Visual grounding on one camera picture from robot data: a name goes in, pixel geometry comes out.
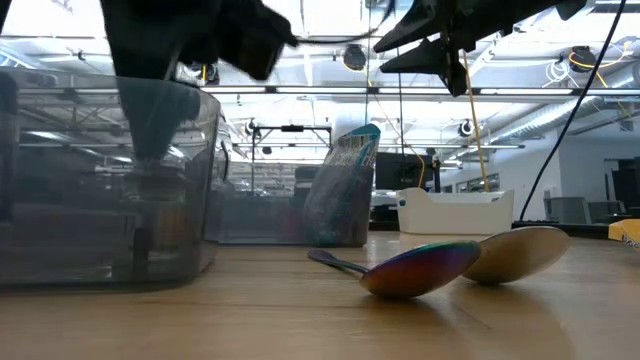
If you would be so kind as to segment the black monitor bank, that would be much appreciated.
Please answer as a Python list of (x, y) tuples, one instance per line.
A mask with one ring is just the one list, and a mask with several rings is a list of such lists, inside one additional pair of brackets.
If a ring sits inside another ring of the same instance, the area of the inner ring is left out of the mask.
[(640, 184), (634, 169), (619, 169), (612, 172), (615, 198), (624, 204), (627, 211), (640, 208)]

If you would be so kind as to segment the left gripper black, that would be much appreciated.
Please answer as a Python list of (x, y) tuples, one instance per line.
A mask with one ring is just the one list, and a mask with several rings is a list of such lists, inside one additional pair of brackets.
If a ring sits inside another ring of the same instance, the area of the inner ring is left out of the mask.
[(220, 0), (100, 0), (120, 104), (135, 158), (158, 160), (177, 128), (195, 120), (200, 93), (167, 80), (176, 63), (213, 63)]

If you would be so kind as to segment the long ceiling light rail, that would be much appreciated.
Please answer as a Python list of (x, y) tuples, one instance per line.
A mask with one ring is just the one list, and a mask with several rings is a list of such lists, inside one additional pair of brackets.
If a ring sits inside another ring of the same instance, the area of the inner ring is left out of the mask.
[[(340, 95), (449, 95), (446, 88), (436, 87), (319, 87), (319, 86), (207, 86), (210, 94), (340, 94)], [(581, 89), (569, 88), (472, 88), (474, 95), (486, 96), (578, 96)]]

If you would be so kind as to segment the small grey translucent bin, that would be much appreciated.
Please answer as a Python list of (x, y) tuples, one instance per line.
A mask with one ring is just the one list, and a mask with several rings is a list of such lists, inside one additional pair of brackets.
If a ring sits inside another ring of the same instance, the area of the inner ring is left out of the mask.
[(206, 235), (227, 245), (311, 244), (303, 208), (322, 164), (232, 162), (209, 197)]

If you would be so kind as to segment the orange-handled silver spoon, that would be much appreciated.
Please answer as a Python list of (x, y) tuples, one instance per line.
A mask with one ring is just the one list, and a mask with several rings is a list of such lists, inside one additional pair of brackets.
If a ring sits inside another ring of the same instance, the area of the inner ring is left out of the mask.
[(550, 226), (511, 229), (479, 242), (481, 255), (462, 276), (480, 284), (506, 284), (537, 274), (555, 264), (572, 238)]

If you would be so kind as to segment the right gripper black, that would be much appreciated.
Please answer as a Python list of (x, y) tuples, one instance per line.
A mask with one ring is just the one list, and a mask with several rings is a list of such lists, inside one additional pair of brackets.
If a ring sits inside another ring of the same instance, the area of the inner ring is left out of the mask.
[(476, 41), (499, 30), (501, 0), (413, 0), (402, 19), (374, 46), (385, 52), (433, 35), (443, 29), (441, 39), (424, 39), (416, 48), (380, 67), (383, 73), (444, 75), (452, 96), (467, 90), (467, 71), (459, 51), (471, 51)]

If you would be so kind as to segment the blue white chip bag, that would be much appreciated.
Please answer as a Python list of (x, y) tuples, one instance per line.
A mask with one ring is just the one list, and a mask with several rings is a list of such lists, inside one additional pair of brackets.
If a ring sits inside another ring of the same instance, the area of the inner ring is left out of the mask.
[(381, 131), (367, 124), (336, 139), (303, 208), (303, 232), (317, 247), (361, 247), (367, 242), (374, 163)]

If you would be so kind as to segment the rainbow iridescent spoon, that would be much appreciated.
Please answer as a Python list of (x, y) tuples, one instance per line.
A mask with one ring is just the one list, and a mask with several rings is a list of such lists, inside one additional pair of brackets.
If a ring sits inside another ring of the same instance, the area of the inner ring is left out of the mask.
[(322, 249), (312, 249), (313, 261), (361, 274), (359, 284), (371, 294), (390, 299), (415, 298), (437, 290), (468, 270), (481, 256), (477, 241), (432, 243), (398, 254), (367, 268)]

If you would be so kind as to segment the white plastic bin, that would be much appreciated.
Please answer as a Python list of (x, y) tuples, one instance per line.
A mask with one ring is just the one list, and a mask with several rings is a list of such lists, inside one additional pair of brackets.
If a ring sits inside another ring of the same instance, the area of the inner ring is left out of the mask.
[(420, 188), (396, 192), (401, 232), (421, 235), (493, 235), (513, 222), (514, 191), (433, 193)]

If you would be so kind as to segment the large grey translucent bin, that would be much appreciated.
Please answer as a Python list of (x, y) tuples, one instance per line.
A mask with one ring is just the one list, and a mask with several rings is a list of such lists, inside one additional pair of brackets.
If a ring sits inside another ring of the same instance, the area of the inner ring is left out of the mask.
[(0, 68), (0, 289), (154, 285), (214, 260), (213, 187), (226, 180), (217, 99), (198, 90), (195, 120), (163, 158), (186, 178), (185, 219), (141, 226), (125, 198), (136, 161), (116, 76)]

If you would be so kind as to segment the grey office chair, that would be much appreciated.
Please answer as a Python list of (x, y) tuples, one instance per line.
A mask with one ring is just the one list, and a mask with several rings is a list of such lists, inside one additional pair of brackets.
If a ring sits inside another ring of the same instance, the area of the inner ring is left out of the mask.
[(614, 215), (626, 213), (626, 208), (622, 201), (593, 201), (588, 202), (587, 205), (593, 224), (610, 223)]
[(584, 197), (549, 197), (543, 199), (546, 220), (565, 224), (591, 224)]

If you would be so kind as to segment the black background monitor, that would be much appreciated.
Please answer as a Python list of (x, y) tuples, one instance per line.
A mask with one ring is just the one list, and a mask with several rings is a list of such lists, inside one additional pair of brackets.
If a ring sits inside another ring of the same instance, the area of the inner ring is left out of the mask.
[(432, 164), (433, 160), (429, 155), (380, 152), (375, 162), (375, 188), (425, 188), (433, 180)]

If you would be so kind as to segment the yellow orange chicken ramen packet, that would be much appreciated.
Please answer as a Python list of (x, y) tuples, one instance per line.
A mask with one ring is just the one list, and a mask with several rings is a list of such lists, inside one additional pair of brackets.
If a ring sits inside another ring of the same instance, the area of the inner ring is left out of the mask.
[(640, 251), (640, 219), (625, 219), (610, 224), (608, 238)]

